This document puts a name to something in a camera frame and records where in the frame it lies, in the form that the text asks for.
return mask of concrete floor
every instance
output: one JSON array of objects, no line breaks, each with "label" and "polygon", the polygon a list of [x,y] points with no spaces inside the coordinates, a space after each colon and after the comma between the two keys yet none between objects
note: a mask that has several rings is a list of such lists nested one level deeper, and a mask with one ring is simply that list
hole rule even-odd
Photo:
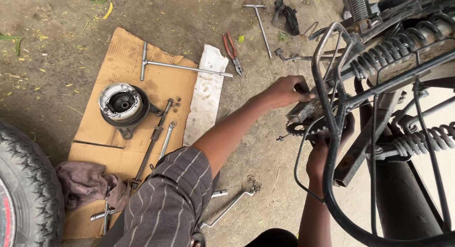
[{"label": "concrete floor", "polygon": [[[109,1],[113,3],[113,11],[107,19],[102,19]],[[343,7],[341,0],[308,0],[308,4],[303,0],[284,1],[297,10],[301,33],[315,21],[323,27],[340,20]],[[20,44],[19,57],[14,54],[15,44],[0,42],[0,117],[38,143],[54,166],[65,161],[116,27],[196,62],[204,43],[224,52],[222,33],[229,31],[233,39],[245,35],[243,43],[235,42],[244,76],[225,78],[218,117],[236,110],[280,76],[304,75],[311,83],[309,63],[284,63],[267,57],[253,9],[242,8],[242,4],[268,5],[259,11],[271,50],[281,47],[287,56],[312,55],[315,42],[289,37],[288,43],[284,43],[276,38],[279,29],[270,22],[273,2],[108,0],[103,5],[94,5],[89,0],[1,0],[1,32],[26,36]],[[333,46],[333,41],[330,42],[329,49]],[[227,71],[235,73],[231,64]],[[208,246],[244,246],[273,227],[297,234],[306,196],[293,179],[300,140],[289,137],[282,143],[275,141],[285,133],[284,115],[291,108],[271,110],[261,116],[226,162],[218,188],[228,189],[229,195],[213,200],[203,220],[212,221],[244,190],[250,175],[262,184],[262,189],[254,197],[241,200],[218,225],[203,230]],[[300,179],[305,184],[308,179],[303,168],[310,150],[306,146],[302,158]],[[366,164],[348,188],[336,188],[335,194],[344,212],[369,230]],[[361,246],[334,221],[332,231],[333,246]],[[77,240],[68,245],[90,246],[92,242],[93,239]]]}]

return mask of tire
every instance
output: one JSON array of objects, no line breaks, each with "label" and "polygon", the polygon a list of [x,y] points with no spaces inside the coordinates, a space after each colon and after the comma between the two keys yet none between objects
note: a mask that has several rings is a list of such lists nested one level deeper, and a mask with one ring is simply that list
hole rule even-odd
[{"label": "tire", "polygon": [[[10,221],[6,221],[13,225],[12,239],[4,245],[8,238],[0,234],[0,246],[60,246],[65,203],[57,174],[40,147],[3,120],[0,120],[0,181],[9,192],[13,211]],[[3,231],[5,223],[0,225]]]}]

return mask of rear suspension spring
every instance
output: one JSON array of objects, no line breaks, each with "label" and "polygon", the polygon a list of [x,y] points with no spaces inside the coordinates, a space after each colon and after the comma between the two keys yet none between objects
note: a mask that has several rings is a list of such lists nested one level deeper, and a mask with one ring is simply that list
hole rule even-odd
[{"label": "rear suspension spring", "polygon": [[[428,129],[428,133],[430,135],[430,145],[435,151],[455,148],[455,122]],[[420,155],[421,152],[423,154],[428,153],[423,131],[398,137],[392,141],[392,145],[402,157],[412,156],[414,153],[417,155]]]},{"label": "rear suspension spring", "polygon": [[358,79],[375,75],[381,68],[401,57],[439,41],[455,31],[455,20],[445,13],[436,13],[428,21],[419,22],[371,48],[350,63]]}]

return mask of l-shaped wrench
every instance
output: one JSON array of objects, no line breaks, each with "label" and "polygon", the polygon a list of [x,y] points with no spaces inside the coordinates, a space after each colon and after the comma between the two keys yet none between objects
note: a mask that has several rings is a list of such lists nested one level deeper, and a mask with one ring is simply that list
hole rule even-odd
[{"label": "l-shaped wrench", "polygon": [[164,140],[163,148],[161,150],[161,154],[160,154],[160,157],[158,158],[158,160],[160,160],[164,156],[164,153],[166,152],[166,148],[168,147],[169,138],[171,138],[171,132],[172,132],[172,129],[174,128],[175,124],[176,124],[176,122],[174,122],[174,121],[169,123],[168,134],[166,134],[166,139]]}]

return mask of pliers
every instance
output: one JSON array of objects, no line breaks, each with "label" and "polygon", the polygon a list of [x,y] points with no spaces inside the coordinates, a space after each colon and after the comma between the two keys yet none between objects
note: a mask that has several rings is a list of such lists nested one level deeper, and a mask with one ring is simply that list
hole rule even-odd
[{"label": "pliers", "polygon": [[232,46],[232,53],[228,48],[228,42],[226,41],[226,36],[223,34],[223,41],[224,41],[224,47],[226,48],[226,52],[229,55],[229,57],[232,59],[232,62],[234,63],[235,70],[240,76],[243,76],[242,72],[242,66],[240,65],[240,61],[238,61],[237,58],[237,50],[235,49],[234,43],[232,42],[231,36],[229,35],[229,32],[226,32],[227,38],[229,39],[229,42],[231,43]]}]

